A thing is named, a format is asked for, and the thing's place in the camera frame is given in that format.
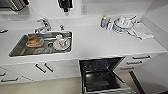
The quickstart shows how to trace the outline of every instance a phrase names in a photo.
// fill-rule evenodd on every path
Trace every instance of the gray floor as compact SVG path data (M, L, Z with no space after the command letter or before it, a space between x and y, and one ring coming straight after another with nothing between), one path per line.
M122 77L125 83L138 92L129 73L120 73L119 76ZM81 86L81 78L76 77L2 85L0 86L0 94L82 94Z

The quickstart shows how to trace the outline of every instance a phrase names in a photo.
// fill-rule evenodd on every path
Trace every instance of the black appliance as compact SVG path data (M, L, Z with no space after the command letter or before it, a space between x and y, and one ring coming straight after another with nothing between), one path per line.
M113 70L124 57L80 60L83 94L134 94Z
M27 0L0 0L0 8L11 8L13 11L20 11L28 4Z
M58 0L60 8L64 9L64 12L68 12L72 8L72 0Z

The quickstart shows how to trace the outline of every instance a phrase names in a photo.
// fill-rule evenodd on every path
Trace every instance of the white cabinet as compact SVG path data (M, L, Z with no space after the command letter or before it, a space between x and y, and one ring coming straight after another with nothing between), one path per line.
M80 77L78 60L63 60L47 62L53 68L53 74L58 78Z
M2 67L32 81L80 77L78 60L26 63Z
M0 85L32 82L18 74L0 68Z
M57 79L45 66L44 62L2 66L3 68L27 77L33 81Z
M133 71L134 69L136 69L137 67L147 62L156 55L157 53L128 55L114 69L114 72L120 73Z

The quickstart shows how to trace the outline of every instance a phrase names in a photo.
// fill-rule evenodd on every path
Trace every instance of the cabinet handle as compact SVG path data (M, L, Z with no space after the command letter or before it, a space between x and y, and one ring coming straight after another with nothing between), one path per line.
M38 66L38 64L35 65L39 70L41 70L42 72L46 73L46 70L42 69L41 67Z
M134 67L131 67L131 68L120 68L120 70L129 70L129 69L134 69Z
M47 63L45 63L44 66L46 66L51 72L54 72L54 70L51 69L51 68L47 65Z
M127 65L131 65L131 64L140 64L140 63L142 63L142 61L139 61L139 62L127 62L126 64Z
M132 59L146 59L146 58L151 58L151 57L149 55L144 57L132 57Z
M4 73L4 74L2 74L2 75L0 75L0 76L5 76L6 75L6 73Z
M11 82L11 81L17 81L18 80L18 78L16 78L16 79L14 79L14 80L1 80L1 82Z

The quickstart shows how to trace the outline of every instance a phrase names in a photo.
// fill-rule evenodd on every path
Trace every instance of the sink basin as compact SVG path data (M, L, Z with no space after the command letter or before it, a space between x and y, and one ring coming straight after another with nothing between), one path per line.
M70 46L65 50L56 50L54 47L48 47L49 43L54 43L56 41L57 35L62 35L63 38L70 40ZM44 44L41 47L27 47L26 43L31 37L42 37L44 39ZM16 44L13 50L10 52L9 56L26 56L26 55L40 55L40 54L53 54L53 53L66 53L71 51L72 44L72 32L63 31L63 32L48 32L48 33L39 33L39 34L27 34L23 35L20 41Z

